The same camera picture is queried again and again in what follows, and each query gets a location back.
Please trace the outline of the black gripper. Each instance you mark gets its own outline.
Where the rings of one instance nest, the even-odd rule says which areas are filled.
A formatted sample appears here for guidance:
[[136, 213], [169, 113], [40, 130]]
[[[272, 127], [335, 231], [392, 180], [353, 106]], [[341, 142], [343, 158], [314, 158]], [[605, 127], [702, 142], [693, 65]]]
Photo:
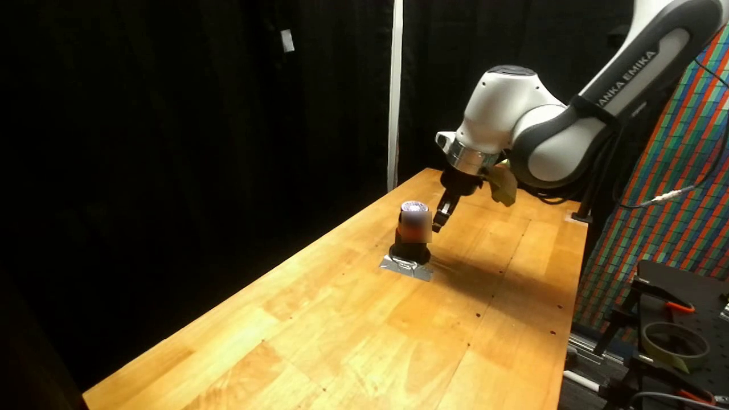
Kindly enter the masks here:
[[433, 231], [440, 231], [447, 226], [447, 220], [455, 211], [459, 196], [470, 196], [475, 188], [482, 186], [482, 180], [477, 175], [466, 175], [455, 168], [444, 168], [440, 182], [444, 186], [444, 194], [436, 202], [436, 209], [431, 223]]

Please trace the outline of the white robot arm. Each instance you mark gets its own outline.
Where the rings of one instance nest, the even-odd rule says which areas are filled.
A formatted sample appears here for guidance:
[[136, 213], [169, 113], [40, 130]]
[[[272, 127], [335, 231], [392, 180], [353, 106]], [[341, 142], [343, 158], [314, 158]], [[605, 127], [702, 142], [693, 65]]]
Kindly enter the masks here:
[[447, 168], [431, 230], [440, 231], [457, 201], [482, 182], [491, 183], [497, 202], [509, 202], [517, 183], [537, 196], [575, 188], [604, 140], [677, 79], [723, 25], [727, 0], [632, 0], [624, 43], [567, 103], [530, 68], [488, 68], [463, 122], [435, 134]]

